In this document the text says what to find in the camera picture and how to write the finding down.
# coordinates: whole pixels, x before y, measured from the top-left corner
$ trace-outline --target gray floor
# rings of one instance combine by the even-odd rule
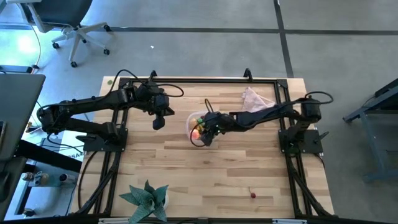
[[[398,29],[398,2],[393,0],[280,0],[280,6],[287,29]],[[8,6],[0,21],[18,22],[14,12]],[[100,21],[118,27],[277,28],[271,0],[94,0],[83,23]],[[59,50],[51,47],[56,35],[39,34],[39,73],[47,76],[43,103],[97,95],[102,77],[122,68],[136,75],[157,70],[159,75],[240,77],[249,67],[255,77],[286,77],[278,34],[94,32],[90,35],[107,43],[111,55],[80,44],[78,68],[67,60],[71,42],[60,43]],[[5,45],[0,64],[35,62],[38,48],[31,30],[1,30],[0,42]],[[335,97],[332,105],[322,106],[317,126],[330,131],[323,145],[336,214],[397,222],[398,182],[362,181],[374,170],[371,151],[360,123],[348,125],[341,118],[398,77],[398,36],[288,35],[287,43],[295,77],[305,79],[308,91]]]

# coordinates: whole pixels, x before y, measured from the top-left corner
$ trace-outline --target succulent plant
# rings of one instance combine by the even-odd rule
[[[135,224],[152,213],[159,220],[167,222],[166,212],[163,208],[167,187],[168,185],[159,187],[155,190],[149,185],[148,180],[145,182],[144,190],[130,185],[130,192],[120,195],[124,200],[138,206],[137,210],[129,219],[129,223]]]

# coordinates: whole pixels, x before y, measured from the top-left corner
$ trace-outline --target wooden tabletop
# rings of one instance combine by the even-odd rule
[[[100,95],[105,95],[114,77],[104,77]],[[292,100],[306,93],[304,80],[287,79]],[[242,93],[250,86],[257,94],[275,101],[274,87],[268,84],[178,83],[184,89],[181,98],[170,98],[175,115],[165,117],[164,128],[154,131],[154,116],[129,110],[129,135],[121,157],[113,201],[113,217],[130,217],[136,206],[119,195],[129,192],[129,185],[144,187],[169,184],[168,217],[220,218],[290,218],[293,217],[286,162],[279,151],[279,122],[257,125],[245,133],[218,136],[210,147],[192,146],[185,132],[185,122],[196,111],[205,111],[205,98],[216,111],[240,111]],[[179,94],[165,87],[170,95]],[[94,122],[111,121],[111,110],[95,113]],[[104,153],[99,152],[88,165],[81,186],[82,203],[98,185]],[[319,158],[304,154],[303,164],[307,184],[324,208],[333,213],[325,171]],[[257,197],[251,198],[249,189]],[[298,190],[300,208],[304,211],[302,194]],[[101,212],[106,204],[104,191]],[[75,194],[72,212],[77,211]]]

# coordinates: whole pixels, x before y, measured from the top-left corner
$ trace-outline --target pink cloth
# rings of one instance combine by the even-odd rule
[[[248,112],[256,112],[259,110],[273,107],[275,105],[275,102],[258,95],[250,87],[246,88],[246,90],[242,94],[242,98],[244,98],[242,110]]]

